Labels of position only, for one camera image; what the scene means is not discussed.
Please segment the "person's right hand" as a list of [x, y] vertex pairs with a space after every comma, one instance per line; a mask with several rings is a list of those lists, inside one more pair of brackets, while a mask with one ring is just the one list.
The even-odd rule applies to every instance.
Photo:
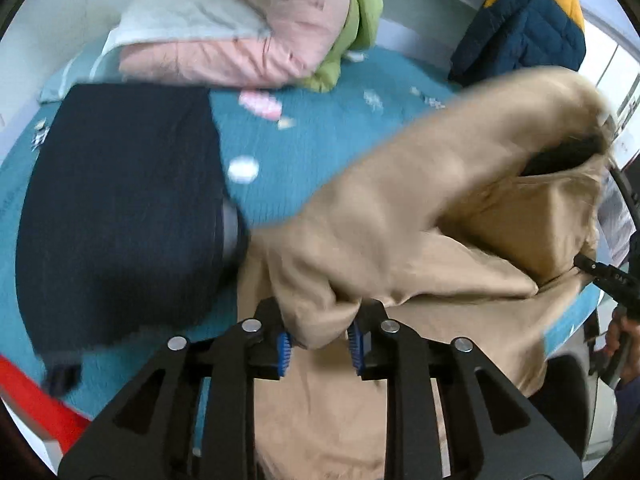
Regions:
[[622, 346], [622, 336], [628, 337], [630, 343], [627, 359], [620, 371], [618, 386], [622, 388], [639, 377], [639, 323], [627, 318], [626, 310], [616, 307], [612, 313], [612, 321], [605, 334], [604, 352], [610, 360]]

